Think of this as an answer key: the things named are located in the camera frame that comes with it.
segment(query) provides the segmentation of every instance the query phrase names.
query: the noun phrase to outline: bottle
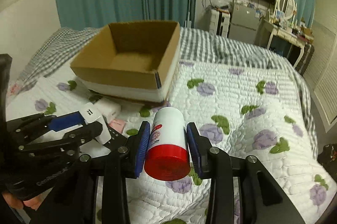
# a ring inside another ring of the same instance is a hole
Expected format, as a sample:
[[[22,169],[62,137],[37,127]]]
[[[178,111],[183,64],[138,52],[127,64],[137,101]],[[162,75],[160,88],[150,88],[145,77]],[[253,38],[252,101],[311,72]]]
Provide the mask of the bottle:
[[[150,177],[163,181],[179,180],[190,172],[185,121],[178,109],[165,107],[156,113],[144,170]]]

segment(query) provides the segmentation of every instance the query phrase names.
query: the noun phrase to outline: striped blanket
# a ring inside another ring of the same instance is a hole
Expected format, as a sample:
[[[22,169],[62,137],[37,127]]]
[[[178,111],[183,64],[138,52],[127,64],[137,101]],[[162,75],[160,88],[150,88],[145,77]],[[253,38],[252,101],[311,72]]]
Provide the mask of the striped blanket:
[[[31,89],[38,78],[48,77],[66,61],[75,56],[99,29],[75,31],[61,28],[37,51],[16,82],[9,87],[9,98]],[[314,119],[310,113],[310,93],[304,79],[287,59],[251,44],[245,44],[192,28],[181,28],[181,59],[222,63],[238,67],[282,69],[294,75],[299,90],[304,124],[309,134],[312,154],[317,158],[317,137]]]

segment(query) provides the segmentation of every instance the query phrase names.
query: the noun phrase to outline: finger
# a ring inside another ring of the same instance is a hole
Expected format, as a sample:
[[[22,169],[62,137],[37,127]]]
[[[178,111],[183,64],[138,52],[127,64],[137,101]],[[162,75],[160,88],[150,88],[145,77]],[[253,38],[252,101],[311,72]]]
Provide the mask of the finger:
[[[27,207],[31,207],[33,210],[37,210],[39,206],[41,205],[42,201],[40,196],[36,196],[30,200],[24,201],[24,205]]]
[[[14,209],[23,209],[23,203],[22,201],[15,198],[11,193],[4,192],[2,193],[3,198],[5,199],[6,203],[14,208]]]

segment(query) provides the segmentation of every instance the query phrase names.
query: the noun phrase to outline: white quilted bedspread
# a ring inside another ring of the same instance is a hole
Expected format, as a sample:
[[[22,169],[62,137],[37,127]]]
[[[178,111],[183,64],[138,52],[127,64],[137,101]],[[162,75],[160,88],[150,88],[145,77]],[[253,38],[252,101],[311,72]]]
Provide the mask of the white quilted bedspread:
[[[7,107],[7,119],[53,110],[59,116],[87,103],[91,94],[72,73],[69,63],[15,97]],[[76,81],[77,86],[72,83],[67,87],[68,81]],[[315,223],[335,195],[336,183],[312,157],[298,90],[288,72],[181,62],[168,102],[183,113],[186,124],[195,122],[214,146],[236,157],[257,156],[306,223]],[[143,120],[152,123],[157,110],[144,109],[142,115],[146,116],[145,112],[149,116],[141,117],[142,105],[119,103],[122,112],[118,118],[127,121],[126,136]],[[49,132],[43,140],[61,137]],[[192,173],[181,181],[164,182],[143,172],[137,180],[129,179],[127,187],[132,223],[205,222],[210,180],[201,181]],[[100,188],[97,209],[101,194]]]

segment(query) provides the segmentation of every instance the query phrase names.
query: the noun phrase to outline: red cap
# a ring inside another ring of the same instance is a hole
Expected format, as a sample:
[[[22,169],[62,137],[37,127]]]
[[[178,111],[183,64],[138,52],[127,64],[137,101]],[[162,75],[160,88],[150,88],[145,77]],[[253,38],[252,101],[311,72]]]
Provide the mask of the red cap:
[[[144,169],[157,180],[179,180],[191,170],[188,151],[172,144],[162,144],[148,150]]]

